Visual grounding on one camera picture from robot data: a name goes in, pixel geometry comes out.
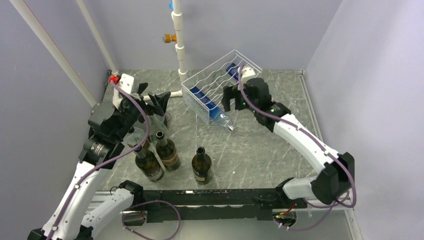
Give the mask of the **blue glass bottle silver cap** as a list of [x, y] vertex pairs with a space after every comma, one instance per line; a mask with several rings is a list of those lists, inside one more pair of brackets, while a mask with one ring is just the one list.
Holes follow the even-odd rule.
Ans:
[[235, 63], [231, 63], [226, 68], [226, 73], [229, 74], [236, 82], [239, 81], [239, 66]]

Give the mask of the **dark green wine bottle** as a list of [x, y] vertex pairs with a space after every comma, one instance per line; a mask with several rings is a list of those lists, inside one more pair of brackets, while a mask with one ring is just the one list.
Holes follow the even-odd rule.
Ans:
[[208, 184], [212, 177], [212, 159], [206, 154], [204, 147], [200, 146], [196, 149], [196, 153], [192, 158], [191, 166], [195, 181], [200, 185]]

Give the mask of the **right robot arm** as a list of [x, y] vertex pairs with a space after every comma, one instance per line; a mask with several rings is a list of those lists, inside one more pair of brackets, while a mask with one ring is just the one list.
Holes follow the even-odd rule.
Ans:
[[[356, 205], [354, 157], [348, 152], [339, 153], [313, 135], [290, 109], [272, 99], [262, 78], [225, 86], [221, 103], [226, 112], [231, 109], [231, 100], [235, 100], [235, 110], [251, 110], [259, 124], [291, 144], [317, 173], [316, 177], [288, 178], [280, 183], [275, 188], [275, 200], [280, 207], [287, 208], [295, 200], [308, 198], [315, 198], [328, 208]], [[349, 205], [339, 201], [348, 192], [352, 192]]]

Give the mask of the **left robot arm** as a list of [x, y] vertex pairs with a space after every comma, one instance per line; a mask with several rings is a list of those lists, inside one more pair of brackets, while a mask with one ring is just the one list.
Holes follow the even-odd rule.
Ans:
[[134, 124], [166, 111], [170, 92], [150, 94], [150, 102], [146, 103], [142, 92], [147, 86], [136, 83], [125, 90], [119, 82], [113, 85], [118, 104], [104, 100], [92, 107], [88, 139], [79, 154], [72, 181], [47, 223], [33, 229], [28, 239], [93, 240], [119, 212], [126, 208], [137, 210], [143, 205], [142, 186], [126, 180], [100, 206], [88, 211], [100, 183], [116, 161], [127, 155], [123, 141], [133, 132]]

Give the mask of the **clear bottle copper cap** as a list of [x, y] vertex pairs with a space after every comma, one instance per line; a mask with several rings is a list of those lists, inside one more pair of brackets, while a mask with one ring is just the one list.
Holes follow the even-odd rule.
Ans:
[[233, 78], [226, 75], [217, 75], [213, 77], [212, 87], [211, 87], [211, 94], [221, 94], [223, 91], [223, 88], [225, 86], [230, 86], [233, 84]]

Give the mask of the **blue bottle in rack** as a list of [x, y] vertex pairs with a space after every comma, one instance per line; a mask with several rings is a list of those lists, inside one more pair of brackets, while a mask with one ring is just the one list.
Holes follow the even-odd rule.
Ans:
[[189, 95], [190, 105], [201, 119], [206, 121], [208, 124], [214, 122], [230, 132], [235, 129], [232, 118], [199, 88], [193, 87], [189, 91], [191, 93]]

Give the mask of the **clear glass bottle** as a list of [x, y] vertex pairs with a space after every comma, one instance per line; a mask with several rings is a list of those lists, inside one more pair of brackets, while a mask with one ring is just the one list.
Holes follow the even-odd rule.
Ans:
[[157, 114], [148, 115], [149, 119], [149, 140], [155, 142], [157, 140], [157, 132], [163, 132], [164, 137], [169, 137], [169, 131], [165, 125], [165, 116], [159, 116]]

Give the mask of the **dark wine bottle brown label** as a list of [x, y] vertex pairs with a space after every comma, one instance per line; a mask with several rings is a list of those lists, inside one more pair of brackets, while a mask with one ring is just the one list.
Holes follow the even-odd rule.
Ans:
[[167, 171], [177, 170], [181, 165], [181, 161], [175, 143], [171, 139], [166, 138], [163, 131], [158, 131], [155, 136], [157, 140], [155, 150], [165, 169]]

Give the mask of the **dark wine bottle left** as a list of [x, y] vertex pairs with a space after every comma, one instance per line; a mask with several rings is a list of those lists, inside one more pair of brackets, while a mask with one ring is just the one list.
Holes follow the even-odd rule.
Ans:
[[151, 182], [157, 182], [163, 178], [164, 170], [151, 150], [139, 147], [134, 153], [136, 166]]

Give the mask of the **grey round perforated disc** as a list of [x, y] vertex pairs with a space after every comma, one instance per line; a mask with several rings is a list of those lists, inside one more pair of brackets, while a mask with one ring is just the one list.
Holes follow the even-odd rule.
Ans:
[[[152, 104], [152, 102], [151, 101], [148, 101], [147, 103], [146, 103], [146, 105], [147, 106], [149, 106], [149, 104]], [[151, 112], [151, 115], [153, 115], [153, 114], [155, 114], [155, 113], [153, 113], [153, 111], [152, 111], [152, 109], [150, 108], [150, 106], [149, 106], [149, 109], [150, 109], [150, 112]], [[167, 128], [168, 128], [168, 131], [169, 131], [169, 126], [168, 126], [168, 124], [169, 124], [169, 121], [171, 120], [171, 116], [166, 112], [165, 114], [164, 114], [164, 116], [165, 116], [165, 118], [166, 118], [166, 120], [165, 120], [165, 125], [167, 126]]]

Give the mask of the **orange nozzle on pipe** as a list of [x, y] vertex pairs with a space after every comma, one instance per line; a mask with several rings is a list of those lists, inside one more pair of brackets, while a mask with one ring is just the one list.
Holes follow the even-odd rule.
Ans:
[[177, 35], [176, 34], [164, 34], [163, 37], [162, 37], [162, 41], [165, 44], [176, 43], [177, 42]]

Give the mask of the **blue clip on pipe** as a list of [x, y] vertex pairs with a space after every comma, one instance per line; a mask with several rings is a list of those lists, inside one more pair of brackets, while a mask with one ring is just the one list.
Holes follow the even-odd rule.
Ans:
[[168, 7], [173, 11], [174, 10], [174, 6], [173, 6], [173, 1], [171, 0], [168, 4]]

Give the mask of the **diagonal white pole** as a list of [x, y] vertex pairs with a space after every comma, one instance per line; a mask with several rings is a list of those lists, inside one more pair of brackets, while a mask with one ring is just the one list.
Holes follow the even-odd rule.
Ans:
[[72, 81], [78, 91], [82, 94], [88, 104], [93, 107], [97, 101], [94, 96], [90, 93], [89, 89], [86, 87], [82, 81], [80, 75], [75, 71], [70, 62], [67, 60], [66, 56], [60, 50], [58, 45], [55, 43], [51, 35], [48, 33], [46, 28], [31, 10], [29, 5], [25, 0], [10, 0], [10, 3], [17, 10], [23, 20], [27, 23], [30, 29], [38, 37], [41, 43], [45, 46], [54, 60], [62, 68], [64, 73]]

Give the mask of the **white PVC pipe frame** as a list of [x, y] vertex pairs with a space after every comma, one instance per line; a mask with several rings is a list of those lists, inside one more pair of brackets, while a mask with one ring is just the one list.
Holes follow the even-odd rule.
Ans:
[[[90, 15], [90, 12], [83, 0], [76, 0], [77, 6], [79, 7], [86, 23], [88, 24], [88, 27], [94, 37], [95, 42], [97, 43], [101, 54], [103, 55], [104, 59], [106, 60], [106, 63], [108, 67], [111, 70], [111, 73], [116, 75], [119, 73], [116, 65], [113, 63], [112, 57], [109, 54], [106, 45], [104, 41], [102, 40], [102, 37], [93, 21], [93, 18]], [[179, 0], [172, 0], [173, 3], [173, 10], [171, 12], [171, 18], [173, 21], [173, 27], [175, 30], [177, 42], [175, 42], [175, 51], [177, 54], [177, 59], [179, 63], [179, 68], [177, 70], [179, 75], [180, 82], [184, 82], [187, 80], [187, 68], [186, 68], [186, 62], [185, 62], [185, 45], [184, 45], [184, 37], [183, 37], [183, 13], [181, 10], [181, 2]]]

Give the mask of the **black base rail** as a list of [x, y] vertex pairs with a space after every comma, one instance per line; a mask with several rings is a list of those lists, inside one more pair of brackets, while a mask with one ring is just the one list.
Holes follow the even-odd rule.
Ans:
[[145, 190], [138, 202], [148, 204], [123, 211], [129, 226], [177, 220], [271, 221], [279, 212], [295, 218], [297, 210], [312, 210], [303, 199], [284, 199], [273, 188]]

